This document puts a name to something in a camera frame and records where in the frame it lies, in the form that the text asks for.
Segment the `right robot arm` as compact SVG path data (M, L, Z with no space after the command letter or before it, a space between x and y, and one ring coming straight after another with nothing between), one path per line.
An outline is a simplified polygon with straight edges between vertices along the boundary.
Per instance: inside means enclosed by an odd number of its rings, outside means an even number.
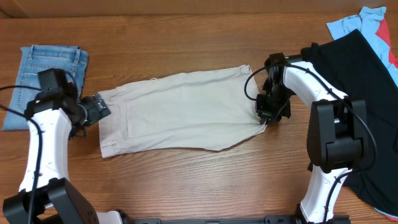
M333 213L346 178L368 150L366 104L329 84L300 55L271 54L267 72L256 97L256 113L262 124L291 116L290 97L298 96L310 109L307 153L312 176L308 190L294 215L268 215L265 223L350 223L349 216Z

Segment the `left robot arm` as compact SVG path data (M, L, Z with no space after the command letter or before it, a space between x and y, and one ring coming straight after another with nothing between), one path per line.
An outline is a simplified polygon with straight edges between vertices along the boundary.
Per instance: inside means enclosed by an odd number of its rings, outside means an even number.
M69 181L68 140L111 112L99 94L80 98L65 74L39 72L38 94L21 113L29 126L29 157L18 194L4 200L4 216L14 224L130 223L122 210L96 212Z

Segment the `beige khaki shorts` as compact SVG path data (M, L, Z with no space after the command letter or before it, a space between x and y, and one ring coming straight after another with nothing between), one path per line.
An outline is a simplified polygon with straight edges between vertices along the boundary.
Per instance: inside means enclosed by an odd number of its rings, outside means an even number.
M265 131L249 65L132 82L101 91L111 114L99 122L103 158L166 148L227 149Z

